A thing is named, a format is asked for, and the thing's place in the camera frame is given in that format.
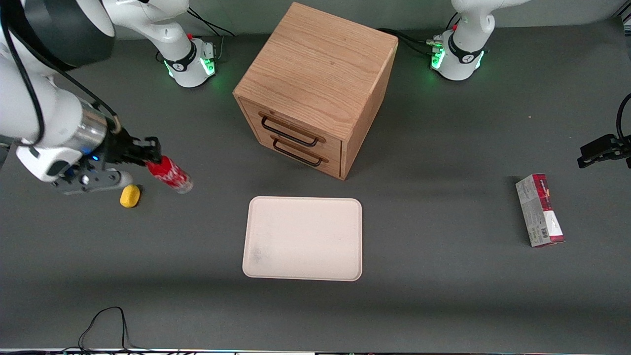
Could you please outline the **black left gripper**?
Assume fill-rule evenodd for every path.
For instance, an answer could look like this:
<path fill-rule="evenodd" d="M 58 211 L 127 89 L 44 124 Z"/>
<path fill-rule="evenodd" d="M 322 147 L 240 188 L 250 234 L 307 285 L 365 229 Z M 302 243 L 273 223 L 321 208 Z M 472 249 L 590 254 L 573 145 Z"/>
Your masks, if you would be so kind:
<path fill-rule="evenodd" d="M 631 136 L 622 138 L 606 134 L 581 147 L 581 156 L 577 158 L 580 169 L 606 160 L 624 160 L 631 168 Z"/>

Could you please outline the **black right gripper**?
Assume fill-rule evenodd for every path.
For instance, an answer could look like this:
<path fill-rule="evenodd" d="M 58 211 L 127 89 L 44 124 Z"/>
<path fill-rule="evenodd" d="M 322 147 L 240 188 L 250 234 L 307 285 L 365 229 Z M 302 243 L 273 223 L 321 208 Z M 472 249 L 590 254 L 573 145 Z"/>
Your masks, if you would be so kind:
<path fill-rule="evenodd" d="M 106 134 L 101 146 L 96 150 L 96 157 L 103 163 L 144 166 L 147 163 L 160 164 L 160 151 L 161 144 L 157 137 L 138 139 L 122 128 L 119 133 L 109 131 Z"/>

